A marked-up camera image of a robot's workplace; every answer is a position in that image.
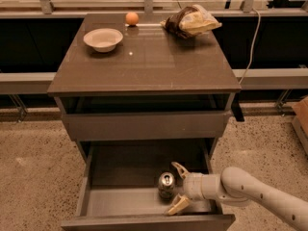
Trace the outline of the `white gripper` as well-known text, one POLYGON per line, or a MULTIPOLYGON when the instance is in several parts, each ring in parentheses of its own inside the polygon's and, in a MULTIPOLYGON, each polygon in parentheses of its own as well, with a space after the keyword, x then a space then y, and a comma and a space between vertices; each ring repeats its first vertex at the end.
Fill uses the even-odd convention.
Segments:
POLYGON ((188 170, 177 162, 171 163, 183 180, 184 194, 177 194, 166 216, 173 216, 187 208, 192 201, 204 199, 218 200, 222 196, 220 176, 218 174, 189 173, 188 170))

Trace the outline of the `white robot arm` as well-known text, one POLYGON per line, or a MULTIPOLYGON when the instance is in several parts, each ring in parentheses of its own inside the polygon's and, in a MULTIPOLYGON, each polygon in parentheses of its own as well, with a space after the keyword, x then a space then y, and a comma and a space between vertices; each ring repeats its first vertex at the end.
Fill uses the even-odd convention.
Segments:
POLYGON ((183 195, 177 194, 167 209, 173 216, 201 200, 225 205, 246 205, 250 200, 263 206, 296 231, 308 231, 308 202, 279 191, 239 167, 226 167, 221 174, 189 172, 177 162, 171 163, 183 181, 183 195))

